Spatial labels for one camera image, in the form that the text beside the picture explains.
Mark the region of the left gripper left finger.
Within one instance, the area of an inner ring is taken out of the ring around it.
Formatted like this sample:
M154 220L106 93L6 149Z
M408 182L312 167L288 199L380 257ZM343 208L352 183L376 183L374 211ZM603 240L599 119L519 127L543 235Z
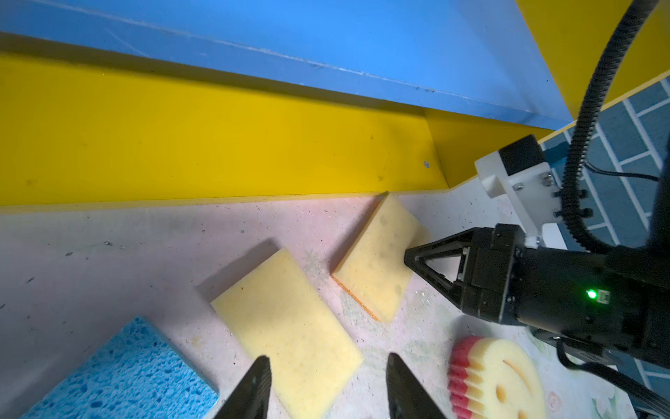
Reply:
M272 373L270 358L261 355L214 415L215 419L265 419L268 416Z

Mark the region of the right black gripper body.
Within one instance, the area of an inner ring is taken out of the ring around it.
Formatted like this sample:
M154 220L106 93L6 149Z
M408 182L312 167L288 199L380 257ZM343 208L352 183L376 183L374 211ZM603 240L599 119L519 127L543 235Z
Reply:
M466 230L462 247L462 312L668 367L668 249L532 249L517 225Z

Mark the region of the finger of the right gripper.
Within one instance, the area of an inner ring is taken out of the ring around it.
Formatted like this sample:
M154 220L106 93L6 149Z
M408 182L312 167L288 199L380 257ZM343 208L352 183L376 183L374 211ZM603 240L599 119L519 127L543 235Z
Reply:
M404 263L412 271L419 272L429 261L460 258L463 256L463 250L471 246L473 236L474 230L470 229L428 244L415 246L406 250Z
M408 268L462 311L463 285L457 280L459 261L410 261Z

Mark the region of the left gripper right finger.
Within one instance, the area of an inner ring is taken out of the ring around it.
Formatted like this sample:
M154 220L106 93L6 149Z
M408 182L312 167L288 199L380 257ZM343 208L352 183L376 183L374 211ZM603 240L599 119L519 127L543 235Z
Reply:
M387 358L386 384L391 419L446 418L399 354Z

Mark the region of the pale yellow orange-backed sponge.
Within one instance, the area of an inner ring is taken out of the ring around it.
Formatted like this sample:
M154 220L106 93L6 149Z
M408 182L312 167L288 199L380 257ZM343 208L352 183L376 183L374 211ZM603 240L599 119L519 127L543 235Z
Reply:
M413 275L406 250L427 242L419 220L398 197L385 195L332 277L376 321L391 323Z

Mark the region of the blue sponge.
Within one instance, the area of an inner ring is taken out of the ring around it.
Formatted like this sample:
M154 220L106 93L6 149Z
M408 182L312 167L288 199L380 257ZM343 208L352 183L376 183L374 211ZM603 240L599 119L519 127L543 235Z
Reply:
M24 418L203 418L216 390L149 321L136 318Z

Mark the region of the yellow shelf with coloured boards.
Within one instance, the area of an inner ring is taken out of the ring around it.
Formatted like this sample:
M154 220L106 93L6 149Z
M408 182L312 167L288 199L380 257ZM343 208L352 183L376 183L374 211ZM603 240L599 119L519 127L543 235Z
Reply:
M576 119L626 1L4 1L1 204L454 188Z

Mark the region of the yellow smiley face sponge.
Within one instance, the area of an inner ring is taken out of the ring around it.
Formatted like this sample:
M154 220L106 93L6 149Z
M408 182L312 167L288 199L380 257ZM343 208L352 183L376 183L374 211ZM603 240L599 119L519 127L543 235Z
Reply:
M459 340L451 352L448 391L458 418L547 417L537 369L511 340Z

